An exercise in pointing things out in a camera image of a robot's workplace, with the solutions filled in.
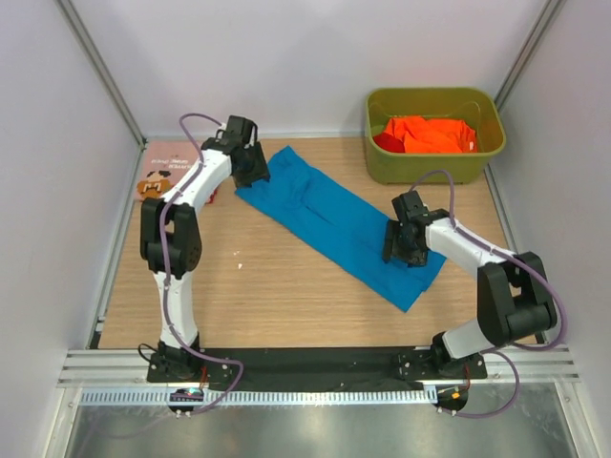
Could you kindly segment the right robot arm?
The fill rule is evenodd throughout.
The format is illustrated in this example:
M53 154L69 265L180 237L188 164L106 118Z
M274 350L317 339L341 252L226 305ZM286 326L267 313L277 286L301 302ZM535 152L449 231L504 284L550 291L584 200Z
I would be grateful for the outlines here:
M483 351L555 327L558 312L541 258L502 249L467 229L445 209L431 210L415 190L392 200L382 259L422 270L435 253L476 281L476 315L432 338L429 360L446 376Z

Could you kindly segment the blue t shirt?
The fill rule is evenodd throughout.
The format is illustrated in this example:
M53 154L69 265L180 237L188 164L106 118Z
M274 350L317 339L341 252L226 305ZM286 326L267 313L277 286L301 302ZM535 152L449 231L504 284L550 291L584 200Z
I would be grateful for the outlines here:
M280 223L352 277L408 311L438 277L446 258L431 252L423 267L382 259L389 218L286 146L267 162L270 179L236 195Z

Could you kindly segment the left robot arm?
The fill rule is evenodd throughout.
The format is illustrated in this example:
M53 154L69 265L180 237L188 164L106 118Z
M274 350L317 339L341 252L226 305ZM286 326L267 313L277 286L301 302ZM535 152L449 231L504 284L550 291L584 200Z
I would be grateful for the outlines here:
M200 210L230 177L238 189L270 179L255 121L231 115L198 143L185 126L190 117L211 117L179 118L195 146L195 163L176 185L140 206L139 252L156 281L161 310L158 345L148 358L147 380L153 383L191 382L205 369L193 312L193 272L202 255Z

